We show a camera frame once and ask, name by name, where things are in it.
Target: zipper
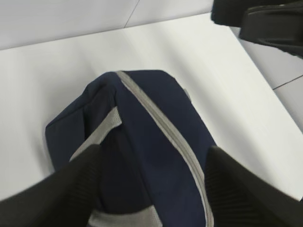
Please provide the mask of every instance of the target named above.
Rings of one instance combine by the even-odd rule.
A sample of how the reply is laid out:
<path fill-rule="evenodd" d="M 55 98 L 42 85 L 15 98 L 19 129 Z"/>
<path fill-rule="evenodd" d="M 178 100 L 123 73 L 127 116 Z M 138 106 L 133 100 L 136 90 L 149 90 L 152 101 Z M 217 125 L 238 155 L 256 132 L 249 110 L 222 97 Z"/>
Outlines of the zipper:
<path fill-rule="evenodd" d="M 201 196 L 204 212 L 205 226 L 214 227 L 214 217 L 209 205 L 204 183 L 204 173 L 196 155 L 187 143 L 182 134 L 165 116 L 165 114 L 156 106 L 156 104 L 144 93 L 144 91 L 123 71 L 116 74 L 121 79 L 125 87 L 137 98 L 141 105 L 146 109 L 157 126 L 161 129 L 171 144 L 177 149 L 186 162 Z"/>

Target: navy blue bag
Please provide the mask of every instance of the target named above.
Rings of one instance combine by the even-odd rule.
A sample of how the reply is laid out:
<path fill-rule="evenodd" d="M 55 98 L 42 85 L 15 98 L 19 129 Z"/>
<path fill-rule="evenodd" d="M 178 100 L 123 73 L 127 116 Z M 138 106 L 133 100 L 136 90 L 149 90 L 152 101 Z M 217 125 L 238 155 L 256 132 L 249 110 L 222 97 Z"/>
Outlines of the navy blue bag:
<path fill-rule="evenodd" d="M 45 134 L 56 171 L 90 145 L 100 145 L 101 177 L 90 226 L 214 226 L 204 168 L 215 142 L 167 73 L 105 73 Z"/>

